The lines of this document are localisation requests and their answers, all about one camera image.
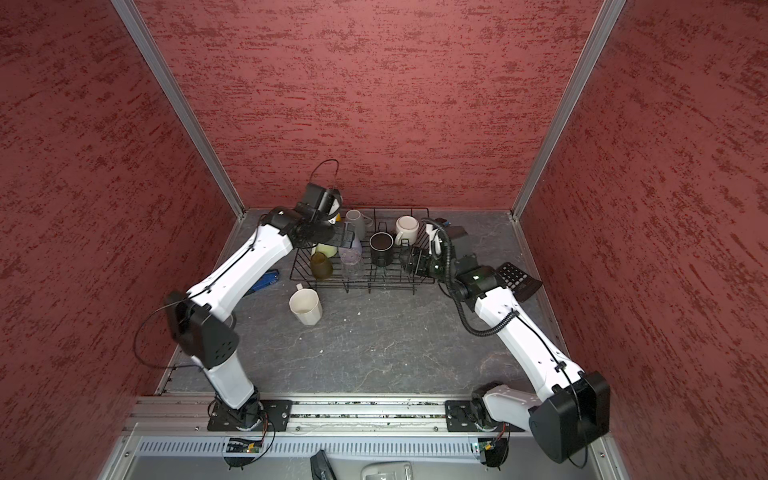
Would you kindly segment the red inside white mug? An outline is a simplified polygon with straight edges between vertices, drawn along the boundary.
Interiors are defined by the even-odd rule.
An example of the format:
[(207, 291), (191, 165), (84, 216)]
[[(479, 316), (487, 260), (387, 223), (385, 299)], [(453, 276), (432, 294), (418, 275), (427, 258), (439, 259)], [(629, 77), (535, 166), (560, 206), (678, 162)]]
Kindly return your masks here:
[(395, 244), (398, 247), (417, 245), (420, 222), (413, 216), (401, 216), (395, 224)]

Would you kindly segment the pale green mug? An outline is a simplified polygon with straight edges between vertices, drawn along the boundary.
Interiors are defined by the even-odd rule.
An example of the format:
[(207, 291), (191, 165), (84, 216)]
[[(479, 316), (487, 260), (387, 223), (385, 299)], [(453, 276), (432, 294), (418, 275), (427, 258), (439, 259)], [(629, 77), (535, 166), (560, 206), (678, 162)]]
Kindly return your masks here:
[(327, 258), (333, 258), (338, 253), (336, 246), (319, 243), (313, 249), (313, 253), (322, 253)]

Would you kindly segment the black mug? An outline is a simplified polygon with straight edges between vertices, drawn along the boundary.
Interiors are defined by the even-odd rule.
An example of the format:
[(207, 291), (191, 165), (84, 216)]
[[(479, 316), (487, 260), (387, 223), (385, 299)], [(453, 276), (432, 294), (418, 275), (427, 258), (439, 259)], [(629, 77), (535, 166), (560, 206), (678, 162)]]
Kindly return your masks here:
[(376, 268), (385, 268), (394, 261), (394, 238), (386, 231), (374, 233), (369, 240), (371, 263)]

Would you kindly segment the olive green glass cup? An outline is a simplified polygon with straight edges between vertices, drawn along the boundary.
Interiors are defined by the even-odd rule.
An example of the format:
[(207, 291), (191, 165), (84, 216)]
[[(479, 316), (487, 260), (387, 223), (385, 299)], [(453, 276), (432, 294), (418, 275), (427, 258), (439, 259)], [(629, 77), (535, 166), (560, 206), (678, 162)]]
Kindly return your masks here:
[(333, 275), (333, 265), (323, 252), (315, 251), (310, 257), (310, 270), (317, 280), (325, 280)]

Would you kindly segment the grey white mug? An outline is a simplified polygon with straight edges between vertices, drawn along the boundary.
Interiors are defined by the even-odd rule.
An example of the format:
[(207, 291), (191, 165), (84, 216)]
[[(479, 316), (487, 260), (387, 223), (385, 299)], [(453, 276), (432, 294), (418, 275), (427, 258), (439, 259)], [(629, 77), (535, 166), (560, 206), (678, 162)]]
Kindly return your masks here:
[(363, 241), (367, 233), (366, 217), (357, 209), (351, 209), (346, 212), (345, 222), (350, 224), (358, 240)]

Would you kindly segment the clear glass cup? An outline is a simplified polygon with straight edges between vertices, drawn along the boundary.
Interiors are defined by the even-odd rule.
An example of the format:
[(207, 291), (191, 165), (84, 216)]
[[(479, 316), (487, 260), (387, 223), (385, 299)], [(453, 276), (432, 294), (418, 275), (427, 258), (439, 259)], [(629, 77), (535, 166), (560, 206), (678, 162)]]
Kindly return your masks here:
[(351, 283), (364, 276), (364, 258), (362, 243), (355, 238), (349, 248), (341, 247), (338, 251), (345, 282)]

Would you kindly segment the lilac plastic cup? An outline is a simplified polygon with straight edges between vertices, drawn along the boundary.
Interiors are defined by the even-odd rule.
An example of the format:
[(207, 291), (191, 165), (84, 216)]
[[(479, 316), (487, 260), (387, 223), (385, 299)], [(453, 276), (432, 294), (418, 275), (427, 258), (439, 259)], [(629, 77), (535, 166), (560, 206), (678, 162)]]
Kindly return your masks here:
[(341, 247), (346, 250), (362, 252), (362, 243), (354, 230), (346, 231), (343, 236)]

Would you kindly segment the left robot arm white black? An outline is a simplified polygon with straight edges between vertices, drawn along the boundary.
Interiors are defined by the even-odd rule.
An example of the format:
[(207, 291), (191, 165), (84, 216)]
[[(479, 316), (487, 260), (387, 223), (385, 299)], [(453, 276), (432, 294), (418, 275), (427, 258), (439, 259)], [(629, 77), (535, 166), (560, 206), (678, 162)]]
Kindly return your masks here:
[(267, 432), (269, 417), (260, 393), (239, 360), (239, 336), (226, 323), (240, 300), (282, 258), (317, 244), (342, 246), (344, 227), (337, 216), (343, 196), (337, 188), (340, 162), (329, 188), (310, 182), (295, 207), (278, 206), (263, 214), (245, 243), (187, 292), (174, 291), (157, 312), (164, 312), (172, 339), (201, 370), (214, 390), (212, 412), (231, 430)]

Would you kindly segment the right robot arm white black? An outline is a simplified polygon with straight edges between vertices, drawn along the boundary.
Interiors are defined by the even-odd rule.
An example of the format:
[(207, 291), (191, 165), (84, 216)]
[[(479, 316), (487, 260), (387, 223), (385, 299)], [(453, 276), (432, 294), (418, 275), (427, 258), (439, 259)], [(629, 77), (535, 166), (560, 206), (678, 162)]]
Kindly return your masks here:
[(443, 218), (423, 219), (428, 245), (404, 246), (403, 268), (443, 286), (464, 329), (478, 338), (498, 337), (526, 374), (533, 390), (491, 382), (476, 389), (461, 419), (495, 434), (481, 448), (488, 466), (505, 460), (505, 433), (532, 434), (544, 454), (561, 464), (606, 435), (611, 389), (598, 372), (587, 373), (562, 352), (524, 311), (521, 303), (540, 287), (511, 263), (481, 265), (466, 230)]

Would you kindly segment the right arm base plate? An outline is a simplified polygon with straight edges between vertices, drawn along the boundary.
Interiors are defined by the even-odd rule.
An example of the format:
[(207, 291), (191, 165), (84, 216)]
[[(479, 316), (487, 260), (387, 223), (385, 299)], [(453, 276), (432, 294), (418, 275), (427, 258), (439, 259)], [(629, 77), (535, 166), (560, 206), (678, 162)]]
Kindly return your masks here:
[(444, 402), (446, 425), (449, 432), (521, 433), (523, 429), (493, 420), (481, 400), (446, 400)]

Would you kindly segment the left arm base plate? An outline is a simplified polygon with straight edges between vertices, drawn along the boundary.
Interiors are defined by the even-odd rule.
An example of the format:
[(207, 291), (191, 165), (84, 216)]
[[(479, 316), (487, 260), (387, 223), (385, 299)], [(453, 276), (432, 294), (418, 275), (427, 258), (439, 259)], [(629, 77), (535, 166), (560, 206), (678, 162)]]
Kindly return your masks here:
[(264, 432), (272, 428), (284, 432), (290, 418), (293, 402), (290, 400), (251, 400), (240, 409), (229, 407), (215, 398), (207, 408), (210, 432)]

